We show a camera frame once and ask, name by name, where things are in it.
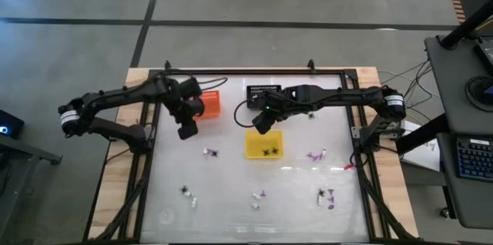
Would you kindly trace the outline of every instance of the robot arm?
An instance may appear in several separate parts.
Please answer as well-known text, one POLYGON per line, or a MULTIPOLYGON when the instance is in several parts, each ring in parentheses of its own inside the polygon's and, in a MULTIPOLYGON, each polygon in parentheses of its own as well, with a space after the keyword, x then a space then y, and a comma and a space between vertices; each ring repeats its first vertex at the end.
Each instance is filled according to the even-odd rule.
POLYGON ((275 122, 326 106, 370 106, 375 109, 377 116, 369 126, 357 132, 360 153, 376 151, 381 132, 390 123, 400 122, 406 116, 402 95, 387 86, 345 90, 322 89, 312 85, 291 86, 279 92, 266 91, 257 99, 262 102, 262 113, 252 122, 260 134, 267 133, 275 122))
POLYGON ((146 146, 142 127, 127 127, 96 118, 99 111, 135 102, 161 102, 169 110, 169 114, 175 117, 176 123, 181 124, 178 129, 179 137, 187 139, 198 132, 193 117, 203 113, 204 104, 199 98, 201 94, 202 90, 194 77, 177 82, 160 72, 139 86, 87 93, 60 106, 59 114, 66 137, 81 136, 84 133, 98 133, 106 138, 112 136, 125 140, 134 152, 139 146, 140 149, 146 146))

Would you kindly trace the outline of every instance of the yellow tray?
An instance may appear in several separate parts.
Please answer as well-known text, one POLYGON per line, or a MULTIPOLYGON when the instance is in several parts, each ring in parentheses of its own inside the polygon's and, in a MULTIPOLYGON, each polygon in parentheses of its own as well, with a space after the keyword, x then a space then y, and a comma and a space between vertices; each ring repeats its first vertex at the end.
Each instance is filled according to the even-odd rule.
POLYGON ((245 135, 245 157, 248 159, 283 158, 283 132, 270 130, 261 135, 257 131, 247 131, 245 135))

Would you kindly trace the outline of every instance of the orange cup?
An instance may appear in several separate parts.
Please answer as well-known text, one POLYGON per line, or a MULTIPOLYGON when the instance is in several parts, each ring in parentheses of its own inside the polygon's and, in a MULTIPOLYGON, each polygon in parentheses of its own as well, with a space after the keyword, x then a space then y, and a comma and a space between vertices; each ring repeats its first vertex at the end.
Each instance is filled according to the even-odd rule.
POLYGON ((205 109, 201 116, 193 117, 194 120, 216 118, 221 114, 219 91, 204 91, 200 98, 205 105, 205 109))

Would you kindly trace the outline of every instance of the blue keyboard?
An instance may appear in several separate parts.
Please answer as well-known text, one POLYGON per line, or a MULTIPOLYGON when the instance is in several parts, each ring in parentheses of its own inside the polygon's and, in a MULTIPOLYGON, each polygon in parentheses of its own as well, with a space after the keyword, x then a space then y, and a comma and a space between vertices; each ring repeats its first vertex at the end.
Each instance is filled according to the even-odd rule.
POLYGON ((458 139, 458 174, 460 177, 493 182, 493 146, 475 139, 458 139))

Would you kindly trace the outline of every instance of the gray floor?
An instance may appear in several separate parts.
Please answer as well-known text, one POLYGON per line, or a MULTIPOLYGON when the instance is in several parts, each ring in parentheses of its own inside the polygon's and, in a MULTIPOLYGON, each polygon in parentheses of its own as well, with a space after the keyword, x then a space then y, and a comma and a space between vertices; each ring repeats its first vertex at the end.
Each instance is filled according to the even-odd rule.
MULTIPOLYGON (((0 17, 143 18, 149 0, 0 0, 0 17)), ((154 19, 456 24, 450 0, 158 0, 154 19)), ((65 139, 56 112, 75 96, 123 84, 139 26, 0 25, 0 108, 26 121, 22 139, 64 156, 41 165, 32 194, 9 239, 37 244, 80 241, 108 143, 98 136, 65 139)), ((401 72, 426 58, 423 39, 447 32, 350 29, 234 29, 151 27, 139 66, 375 65, 401 72)), ((407 74, 414 78, 414 72, 407 74)), ((390 75, 381 73, 381 79, 390 75)), ((437 92, 431 74, 421 82, 437 92)), ((406 79, 389 82, 404 91, 406 79)), ((426 96, 417 91, 410 103, 426 96)), ((433 118, 439 100, 417 107, 433 118)), ((116 112, 102 116, 114 119, 116 112)), ((410 119, 426 118, 410 112, 410 119)), ((442 220, 441 190, 409 188, 418 229, 426 240, 485 241, 493 231, 467 230, 442 220)))

